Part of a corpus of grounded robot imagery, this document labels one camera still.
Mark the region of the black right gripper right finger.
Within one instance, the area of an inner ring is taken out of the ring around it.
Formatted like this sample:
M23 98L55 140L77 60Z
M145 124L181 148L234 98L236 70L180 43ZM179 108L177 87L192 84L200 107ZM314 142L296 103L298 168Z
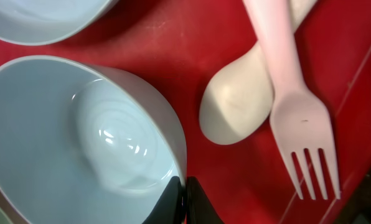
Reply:
M187 178L186 193L187 224L224 224L196 177Z

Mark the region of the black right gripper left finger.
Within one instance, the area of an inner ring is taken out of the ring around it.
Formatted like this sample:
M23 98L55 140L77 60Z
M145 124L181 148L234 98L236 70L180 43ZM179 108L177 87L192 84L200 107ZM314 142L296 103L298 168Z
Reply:
M172 177L143 224L181 224L183 221L182 193L180 178Z

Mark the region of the blue bowl with rice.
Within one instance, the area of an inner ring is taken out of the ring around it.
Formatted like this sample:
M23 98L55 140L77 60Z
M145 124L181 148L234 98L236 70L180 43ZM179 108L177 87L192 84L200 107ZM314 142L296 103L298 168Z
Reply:
M176 112L142 78L33 55L0 66L0 191L29 223L143 223L184 191Z

